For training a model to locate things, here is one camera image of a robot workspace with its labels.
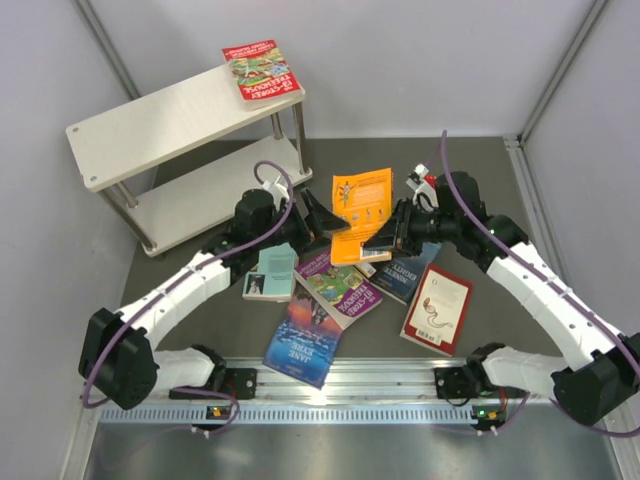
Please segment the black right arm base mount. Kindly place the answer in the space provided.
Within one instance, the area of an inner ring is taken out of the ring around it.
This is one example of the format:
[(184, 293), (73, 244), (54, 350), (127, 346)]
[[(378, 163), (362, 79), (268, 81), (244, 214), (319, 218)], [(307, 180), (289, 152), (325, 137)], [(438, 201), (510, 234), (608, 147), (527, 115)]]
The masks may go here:
[(462, 407), (471, 400), (502, 400), (499, 390), (481, 390), (468, 378), (463, 367), (439, 367), (433, 370), (436, 397), (454, 407)]

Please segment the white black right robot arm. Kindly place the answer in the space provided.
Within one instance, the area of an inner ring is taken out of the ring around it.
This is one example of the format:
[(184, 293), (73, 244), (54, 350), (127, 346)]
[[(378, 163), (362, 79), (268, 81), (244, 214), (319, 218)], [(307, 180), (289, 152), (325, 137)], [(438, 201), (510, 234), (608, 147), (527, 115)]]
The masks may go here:
[(466, 172), (439, 176), (431, 209), (424, 180), (411, 174), (411, 199), (396, 203), (365, 251), (413, 256), (423, 243), (451, 243), (501, 285), (542, 327), (560, 351), (551, 357), (501, 343), (466, 360), (466, 382), (478, 396), (511, 387), (550, 399), (574, 421), (592, 427), (639, 392), (639, 337), (625, 335), (591, 311), (547, 266), (527, 234), (509, 217), (490, 215), (476, 180)]

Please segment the purple storey treehouse book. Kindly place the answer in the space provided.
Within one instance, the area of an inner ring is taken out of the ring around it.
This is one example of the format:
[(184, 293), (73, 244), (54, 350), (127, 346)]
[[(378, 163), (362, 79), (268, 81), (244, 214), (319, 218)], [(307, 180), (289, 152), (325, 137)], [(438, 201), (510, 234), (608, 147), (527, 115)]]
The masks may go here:
[(294, 274), (342, 330), (383, 300), (382, 294), (354, 266), (333, 265), (329, 250), (298, 265)]

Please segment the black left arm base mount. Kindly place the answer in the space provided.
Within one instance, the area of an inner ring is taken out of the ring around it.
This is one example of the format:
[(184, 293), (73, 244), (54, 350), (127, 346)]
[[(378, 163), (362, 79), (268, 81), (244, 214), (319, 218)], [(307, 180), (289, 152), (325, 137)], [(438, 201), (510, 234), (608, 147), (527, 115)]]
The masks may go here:
[[(255, 368), (227, 368), (218, 392), (232, 396), (237, 400), (255, 398), (257, 388), (257, 370)], [(213, 396), (200, 393), (169, 392), (171, 400), (213, 399)]]

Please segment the orange Charlie Chocolate Factory book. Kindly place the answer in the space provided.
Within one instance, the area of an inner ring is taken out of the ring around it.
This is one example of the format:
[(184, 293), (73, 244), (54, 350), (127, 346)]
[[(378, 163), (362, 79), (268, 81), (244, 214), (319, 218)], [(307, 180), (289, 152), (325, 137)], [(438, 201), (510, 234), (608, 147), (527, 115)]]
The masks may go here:
[(364, 250), (363, 245), (392, 213), (392, 181), (391, 168), (333, 177), (333, 213), (345, 220), (349, 227), (332, 235), (332, 265), (385, 262), (391, 259), (389, 252)]

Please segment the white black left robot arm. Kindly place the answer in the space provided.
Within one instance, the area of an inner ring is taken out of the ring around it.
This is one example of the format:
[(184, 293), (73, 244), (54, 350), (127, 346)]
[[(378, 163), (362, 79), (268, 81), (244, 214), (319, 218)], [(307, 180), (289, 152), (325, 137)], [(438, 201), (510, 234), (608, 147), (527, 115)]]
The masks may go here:
[(227, 228), (215, 235), (187, 265), (141, 299), (111, 312), (101, 308), (90, 318), (80, 355), (85, 380), (82, 401), (95, 407), (92, 389), (123, 410), (149, 396), (194, 388), (205, 397), (226, 384), (226, 362), (213, 349), (194, 345), (161, 351), (161, 341), (201, 304), (241, 280), (262, 250), (287, 244), (297, 254), (329, 242), (348, 229), (346, 220), (324, 207), (308, 189), (301, 192), (307, 213), (301, 215), (289, 193), (246, 191)]

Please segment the black treehouse book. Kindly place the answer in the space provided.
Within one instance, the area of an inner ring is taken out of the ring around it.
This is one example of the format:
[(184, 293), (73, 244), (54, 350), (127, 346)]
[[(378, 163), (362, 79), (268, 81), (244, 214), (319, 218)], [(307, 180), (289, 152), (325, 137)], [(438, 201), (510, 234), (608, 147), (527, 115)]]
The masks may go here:
[(355, 264), (355, 268), (367, 279), (372, 281), (381, 277), (385, 273), (385, 269), (391, 265), (391, 261), (379, 262), (359, 262)]

